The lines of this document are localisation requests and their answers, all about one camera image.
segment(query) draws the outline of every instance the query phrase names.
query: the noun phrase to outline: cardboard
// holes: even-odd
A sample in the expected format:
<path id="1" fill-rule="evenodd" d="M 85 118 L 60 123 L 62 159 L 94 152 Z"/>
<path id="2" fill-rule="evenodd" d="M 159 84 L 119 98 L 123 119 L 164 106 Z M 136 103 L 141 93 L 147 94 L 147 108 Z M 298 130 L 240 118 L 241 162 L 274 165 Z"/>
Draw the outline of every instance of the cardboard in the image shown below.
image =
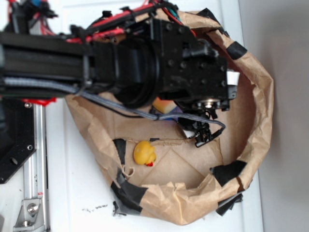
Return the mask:
<path id="1" fill-rule="evenodd" d="M 231 59 L 226 49 L 234 41 L 220 32 L 218 22 L 192 13 L 179 12 L 179 15 L 198 38 L 212 42 L 220 55 L 228 59 L 229 68 L 241 72 L 238 96 L 230 102 L 231 110 L 217 111 L 218 119 L 227 126 L 221 136 L 196 148 L 194 139 L 185 139 L 173 121 L 125 118 L 81 97 L 68 96 L 67 102 L 108 184 L 114 182 L 121 188 L 117 180 L 121 170 L 126 181 L 148 188 L 138 202 L 141 216 L 185 225 L 249 187 L 270 146 L 273 79 L 250 52 L 237 60 Z M 157 17 L 167 20 L 161 11 Z M 115 101 L 111 94 L 101 95 Z M 125 165 L 121 164 L 113 143 L 119 138 L 126 140 Z M 135 145 L 152 138 L 159 139 L 151 142 L 157 155 L 154 166 L 137 165 L 133 160 Z M 247 164 L 239 176 L 221 186 L 210 168 L 235 160 Z"/>

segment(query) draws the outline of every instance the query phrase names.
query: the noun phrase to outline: gray wall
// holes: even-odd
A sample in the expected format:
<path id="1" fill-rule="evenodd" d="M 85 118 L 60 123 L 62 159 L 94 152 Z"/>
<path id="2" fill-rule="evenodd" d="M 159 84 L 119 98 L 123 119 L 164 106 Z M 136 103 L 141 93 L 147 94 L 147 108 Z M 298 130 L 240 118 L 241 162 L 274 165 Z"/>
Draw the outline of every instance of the gray wall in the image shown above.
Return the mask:
<path id="1" fill-rule="evenodd" d="M 309 231 L 309 1 L 239 3 L 245 46 L 275 79 L 272 145 L 259 169 L 264 229 Z"/>

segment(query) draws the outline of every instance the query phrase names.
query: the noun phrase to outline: black mounting plate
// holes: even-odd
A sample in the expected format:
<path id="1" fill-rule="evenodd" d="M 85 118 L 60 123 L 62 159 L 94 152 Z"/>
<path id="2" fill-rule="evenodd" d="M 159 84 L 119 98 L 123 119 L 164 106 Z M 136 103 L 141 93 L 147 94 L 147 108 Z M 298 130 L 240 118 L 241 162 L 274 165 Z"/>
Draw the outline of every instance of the black mounting plate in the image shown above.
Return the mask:
<path id="1" fill-rule="evenodd" d="M 34 153 L 34 110 L 31 104 L 2 99 L 0 117 L 0 184 L 5 184 Z"/>

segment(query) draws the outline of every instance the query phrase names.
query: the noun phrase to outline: rubber duck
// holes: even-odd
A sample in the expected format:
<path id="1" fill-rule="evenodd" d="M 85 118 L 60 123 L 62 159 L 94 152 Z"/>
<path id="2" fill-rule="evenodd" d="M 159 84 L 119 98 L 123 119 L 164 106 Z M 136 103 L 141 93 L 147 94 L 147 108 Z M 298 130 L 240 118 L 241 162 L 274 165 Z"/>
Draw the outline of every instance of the rubber duck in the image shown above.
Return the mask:
<path id="1" fill-rule="evenodd" d="M 155 148 L 150 145 L 150 142 L 139 142 L 133 152 L 134 161 L 139 165 L 145 164 L 146 166 L 152 167 L 156 159 L 154 150 Z"/>

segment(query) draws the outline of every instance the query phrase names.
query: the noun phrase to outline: black tape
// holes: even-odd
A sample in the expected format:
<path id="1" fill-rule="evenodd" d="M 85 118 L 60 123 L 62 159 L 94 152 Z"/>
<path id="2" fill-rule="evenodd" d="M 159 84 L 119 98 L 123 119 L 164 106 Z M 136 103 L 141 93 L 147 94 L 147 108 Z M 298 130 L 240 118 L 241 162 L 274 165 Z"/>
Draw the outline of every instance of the black tape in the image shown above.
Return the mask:
<path id="1" fill-rule="evenodd" d="M 114 182 L 111 186 L 112 193 L 118 205 L 116 212 L 118 214 L 140 215 L 142 211 L 140 202 L 147 188 L 138 187 L 127 182 L 121 170 L 118 171 L 117 182 L 120 184 L 121 188 L 118 188 Z"/>
<path id="2" fill-rule="evenodd" d="M 200 11 L 199 13 L 197 13 L 197 15 L 205 17 L 205 18 L 210 18 L 213 21 L 216 21 L 217 23 L 219 23 L 221 25 L 221 23 L 217 20 L 217 18 L 214 16 L 214 14 L 208 8 L 205 8 L 204 10 Z M 223 27 L 219 27 L 218 30 L 221 32 L 221 34 L 224 34 L 227 37 L 230 37 L 230 35 L 227 33 L 226 30 L 224 30 Z"/>
<path id="3" fill-rule="evenodd" d="M 243 57 L 248 50 L 235 41 L 226 49 L 226 51 L 229 56 L 235 60 Z"/>
<path id="4" fill-rule="evenodd" d="M 219 21 L 216 19 L 216 17 L 214 16 L 214 14 L 208 9 L 205 8 L 204 10 L 200 11 L 197 13 L 197 15 L 205 17 L 205 18 L 210 18 L 214 21 L 216 21 L 217 23 L 219 23 Z"/>
<path id="5" fill-rule="evenodd" d="M 114 139 L 113 142 L 114 142 L 114 144 L 117 148 L 118 156 L 120 158 L 121 164 L 125 165 L 125 163 L 126 163 L 126 159 L 125 159 L 125 156 L 126 156 L 126 140 L 124 140 L 124 139 Z"/>
<path id="6" fill-rule="evenodd" d="M 239 192 L 235 196 L 219 202 L 219 208 L 216 210 L 216 212 L 219 215 L 223 216 L 229 209 L 233 209 L 235 203 L 242 202 L 242 198 L 243 195 L 241 194 L 241 192 Z"/>
<path id="7" fill-rule="evenodd" d="M 226 166 L 222 165 L 211 168 L 211 173 L 223 187 L 231 179 L 239 176 L 246 165 L 247 163 L 237 160 Z"/>
<path id="8" fill-rule="evenodd" d="M 150 140 L 149 140 L 149 142 L 154 142 L 154 141 L 157 141 L 157 140 L 160 140 L 159 138 L 151 138 Z"/>

